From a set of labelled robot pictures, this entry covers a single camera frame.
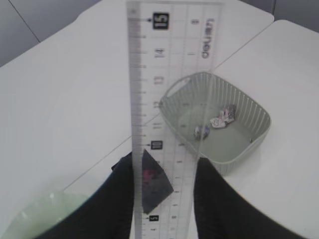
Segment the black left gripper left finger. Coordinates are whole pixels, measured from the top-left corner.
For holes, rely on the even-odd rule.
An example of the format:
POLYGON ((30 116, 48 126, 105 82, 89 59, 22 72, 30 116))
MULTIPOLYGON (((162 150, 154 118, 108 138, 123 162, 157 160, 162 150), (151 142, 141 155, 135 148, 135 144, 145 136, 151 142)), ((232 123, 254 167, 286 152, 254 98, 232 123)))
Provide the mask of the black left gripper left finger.
POLYGON ((39 239, 128 239, 134 208, 132 155, 121 158, 100 188, 39 239))

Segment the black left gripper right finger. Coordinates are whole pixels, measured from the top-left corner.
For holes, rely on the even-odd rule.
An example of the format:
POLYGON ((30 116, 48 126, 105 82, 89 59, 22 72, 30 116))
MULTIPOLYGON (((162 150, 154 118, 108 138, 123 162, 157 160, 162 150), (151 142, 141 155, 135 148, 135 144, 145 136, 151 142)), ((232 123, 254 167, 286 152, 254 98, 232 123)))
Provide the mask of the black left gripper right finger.
POLYGON ((319 195, 270 180, 240 194, 207 158, 197 164, 194 214, 200 239, 317 239, 319 195))

